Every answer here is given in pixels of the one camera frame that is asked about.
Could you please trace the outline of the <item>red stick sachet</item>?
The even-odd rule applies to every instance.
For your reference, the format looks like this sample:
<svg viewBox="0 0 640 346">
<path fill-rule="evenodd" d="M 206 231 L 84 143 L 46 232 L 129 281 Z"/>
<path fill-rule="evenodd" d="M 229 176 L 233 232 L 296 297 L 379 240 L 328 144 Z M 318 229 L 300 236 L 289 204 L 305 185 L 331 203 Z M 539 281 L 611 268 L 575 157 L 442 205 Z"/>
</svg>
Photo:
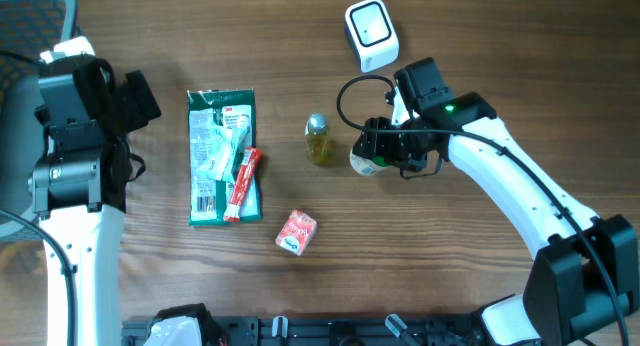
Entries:
<svg viewBox="0 0 640 346">
<path fill-rule="evenodd" d="M 261 155 L 260 149 L 252 147 L 245 149 L 233 193 L 224 213 L 226 222 L 240 221 L 240 210 L 246 200 Z"/>
</svg>

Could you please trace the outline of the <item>green lid jar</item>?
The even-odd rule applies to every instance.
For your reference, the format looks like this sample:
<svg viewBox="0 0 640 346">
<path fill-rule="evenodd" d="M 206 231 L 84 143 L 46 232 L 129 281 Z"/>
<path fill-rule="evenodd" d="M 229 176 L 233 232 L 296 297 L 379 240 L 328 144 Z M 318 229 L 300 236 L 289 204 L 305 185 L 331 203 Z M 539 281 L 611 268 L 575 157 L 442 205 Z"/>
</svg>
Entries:
<svg viewBox="0 0 640 346">
<path fill-rule="evenodd" d="M 371 158 L 366 158 L 357 155 L 354 149 L 350 150 L 349 160 L 353 170 L 366 177 L 378 175 L 390 167 L 382 157 L 372 156 Z"/>
</svg>

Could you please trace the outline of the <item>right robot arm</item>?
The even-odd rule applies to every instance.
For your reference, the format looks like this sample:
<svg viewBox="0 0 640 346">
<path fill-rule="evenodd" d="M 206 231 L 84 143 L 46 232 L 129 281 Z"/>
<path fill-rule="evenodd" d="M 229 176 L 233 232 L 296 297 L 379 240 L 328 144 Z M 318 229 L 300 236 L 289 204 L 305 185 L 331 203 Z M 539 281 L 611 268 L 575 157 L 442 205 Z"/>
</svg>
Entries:
<svg viewBox="0 0 640 346">
<path fill-rule="evenodd" d="M 371 176 L 395 167 L 403 179 L 433 176 L 428 157 L 475 181 L 523 239 L 533 260 L 524 291 L 469 314 L 461 326 L 411 336 L 396 315 L 387 328 L 403 342 L 434 345 L 567 345 L 639 309 L 638 240 L 622 216 L 602 218 L 559 186 L 517 144 L 479 94 L 455 96 L 432 58 L 388 80 L 390 117 L 359 126 L 353 169 Z"/>
</svg>

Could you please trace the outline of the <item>green white plastic packet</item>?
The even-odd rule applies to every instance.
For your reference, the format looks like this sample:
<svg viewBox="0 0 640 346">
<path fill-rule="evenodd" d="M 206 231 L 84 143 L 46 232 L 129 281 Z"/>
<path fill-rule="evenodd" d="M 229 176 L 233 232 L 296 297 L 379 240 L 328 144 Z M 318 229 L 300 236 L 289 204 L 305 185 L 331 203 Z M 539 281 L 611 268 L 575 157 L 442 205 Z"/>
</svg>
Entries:
<svg viewBox="0 0 640 346">
<path fill-rule="evenodd" d="M 254 91 L 187 93 L 192 227 L 225 226 L 245 149 L 256 145 Z"/>
</svg>

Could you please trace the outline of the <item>yellow dish soap bottle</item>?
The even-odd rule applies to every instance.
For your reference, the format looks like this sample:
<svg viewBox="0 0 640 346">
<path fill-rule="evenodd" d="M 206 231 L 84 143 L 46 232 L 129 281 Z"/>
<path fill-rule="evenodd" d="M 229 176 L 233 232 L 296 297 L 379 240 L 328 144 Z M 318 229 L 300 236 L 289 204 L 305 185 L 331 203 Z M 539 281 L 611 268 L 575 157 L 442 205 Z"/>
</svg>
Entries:
<svg viewBox="0 0 640 346">
<path fill-rule="evenodd" d="M 324 114 L 311 114 L 305 128 L 307 155 L 316 165 L 325 164 L 329 159 L 329 123 Z"/>
</svg>

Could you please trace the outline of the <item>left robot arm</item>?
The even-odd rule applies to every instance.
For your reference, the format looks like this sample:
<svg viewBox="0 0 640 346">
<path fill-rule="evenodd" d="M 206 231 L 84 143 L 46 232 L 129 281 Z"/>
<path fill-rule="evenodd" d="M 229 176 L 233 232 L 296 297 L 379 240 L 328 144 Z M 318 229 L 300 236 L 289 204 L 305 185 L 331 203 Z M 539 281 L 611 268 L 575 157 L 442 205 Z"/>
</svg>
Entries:
<svg viewBox="0 0 640 346">
<path fill-rule="evenodd" d="M 31 176 L 47 257 L 49 345 L 122 345 L 118 259 L 126 186 L 137 155 L 127 136 L 160 116 L 139 71 L 114 84 L 86 37 L 42 53 L 35 116 L 50 144 Z"/>
</svg>

